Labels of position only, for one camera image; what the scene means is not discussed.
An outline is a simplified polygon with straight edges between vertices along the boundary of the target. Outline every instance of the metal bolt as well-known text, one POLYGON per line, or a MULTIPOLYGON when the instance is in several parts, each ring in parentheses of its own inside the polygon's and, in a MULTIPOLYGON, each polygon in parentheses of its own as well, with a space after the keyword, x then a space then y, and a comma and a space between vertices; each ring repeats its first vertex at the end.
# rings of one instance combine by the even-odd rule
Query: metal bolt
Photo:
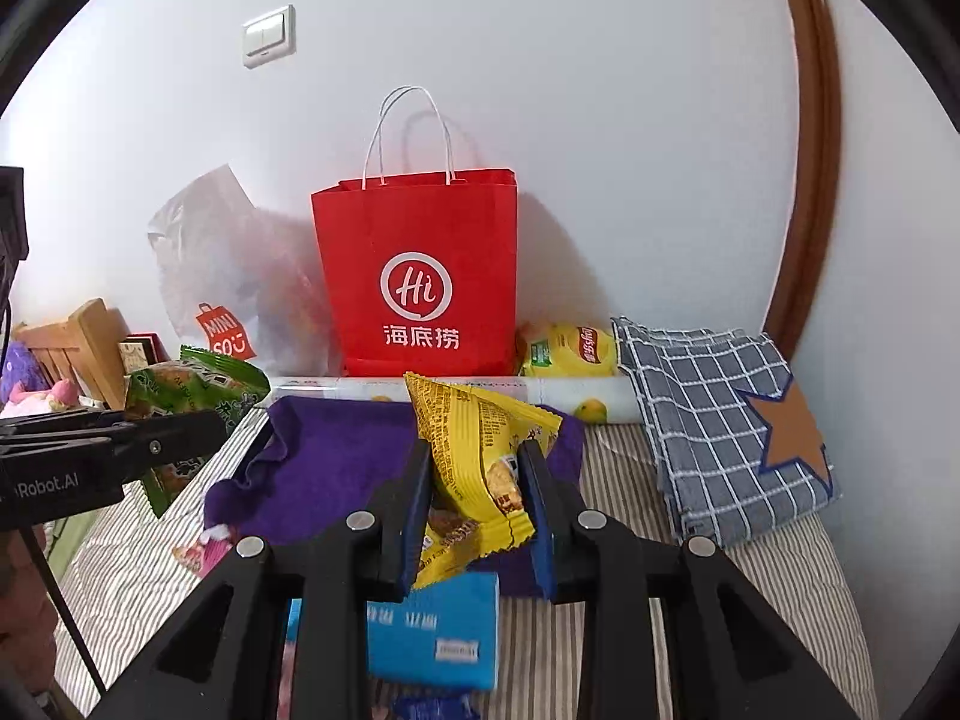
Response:
POLYGON ((607 516, 603 512, 597 512, 596 509, 584 509, 578 515, 577 522, 589 531, 599 531, 606 525, 607 516))
POLYGON ((710 557, 717 551, 717 545, 706 536, 693 536, 686 547, 697 557, 710 557))
POLYGON ((354 512, 347 517, 347 528, 352 531, 366 531, 367 528, 373 527, 374 522, 376 522, 376 517, 370 512, 354 512))
POLYGON ((256 557, 263 552, 265 546, 266 544, 260 536, 246 536, 246 538, 241 538, 240 543, 237 544, 237 555, 240 557, 256 557))

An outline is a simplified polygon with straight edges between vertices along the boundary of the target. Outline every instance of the haidilao logo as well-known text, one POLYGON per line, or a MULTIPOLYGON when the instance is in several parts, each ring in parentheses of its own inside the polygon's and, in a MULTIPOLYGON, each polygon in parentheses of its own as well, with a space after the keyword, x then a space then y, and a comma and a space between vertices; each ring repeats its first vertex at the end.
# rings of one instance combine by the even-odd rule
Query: haidilao logo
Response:
POLYGON ((453 297, 450 274, 429 254, 405 251, 380 272, 380 293, 392 312, 412 322, 430 322, 453 297))

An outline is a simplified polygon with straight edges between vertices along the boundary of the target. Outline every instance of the lay's chips bag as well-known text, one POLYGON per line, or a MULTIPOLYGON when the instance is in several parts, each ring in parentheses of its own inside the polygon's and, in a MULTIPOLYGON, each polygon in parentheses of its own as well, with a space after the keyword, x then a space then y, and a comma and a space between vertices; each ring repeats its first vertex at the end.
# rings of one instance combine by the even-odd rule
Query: lay's chips bag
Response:
POLYGON ((414 583, 423 587, 534 535, 517 485, 517 447, 533 439, 546 457, 562 418, 475 386, 416 373, 404 379, 416 429, 434 458, 434 497, 414 583))
POLYGON ((526 324, 517 331, 520 375, 616 375, 616 344, 598 327, 576 324, 526 324))

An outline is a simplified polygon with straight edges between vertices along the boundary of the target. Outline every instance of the striped bed sheet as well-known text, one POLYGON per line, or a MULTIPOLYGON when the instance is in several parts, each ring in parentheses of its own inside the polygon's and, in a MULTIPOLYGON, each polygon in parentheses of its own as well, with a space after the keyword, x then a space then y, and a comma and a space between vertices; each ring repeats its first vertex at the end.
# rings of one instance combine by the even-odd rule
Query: striped bed sheet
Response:
MULTIPOLYGON (((265 410, 252 410, 162 519, 155 519, 139 485, 130 485, 124 501, 104 509, 90 529, 61 587, 108 685, 197 584, 173 560, 171 549, 198 536, 206 490, 232 474, 266 421, 265 410)), ((640 425, 587 428, 581 490, 589 506, 611 514, 639 536, 669 541, 664 500, 656 490, 656 468, 640 425)), ((859 716, 877 720, 860 620, 819 518, 805 517, 727 554, 859 716)), ((502 599, 498 685, 490 695, 474 696, 485 720, 574 720, 583 615, 579 604, 552 607, 533 599, 502 599)), ((656 601, 651 615, 660 631, 656 601)), ((96 703, 96 689, 62 625, 56 643, 56 680, 87 714, 96 703)), ((659 694, 665 699, 669 687, 661 637, 656 637, 655 649, 659 694)), ((387 704, 400 690, 374 680, 371 697, 375 704, 387 704)), ((661 700, 659 710, 664 720, 672 718, 669 700, 661 700)))

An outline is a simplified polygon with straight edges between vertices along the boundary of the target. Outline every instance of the switch plate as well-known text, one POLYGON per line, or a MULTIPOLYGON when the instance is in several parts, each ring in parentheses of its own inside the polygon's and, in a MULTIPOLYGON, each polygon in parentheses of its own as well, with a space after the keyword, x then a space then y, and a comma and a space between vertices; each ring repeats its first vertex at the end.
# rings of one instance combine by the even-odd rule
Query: switch plate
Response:
POLYGON ((294 6, 287 5, 243 25, 243 63, 255 68, 296 50, 294 6))

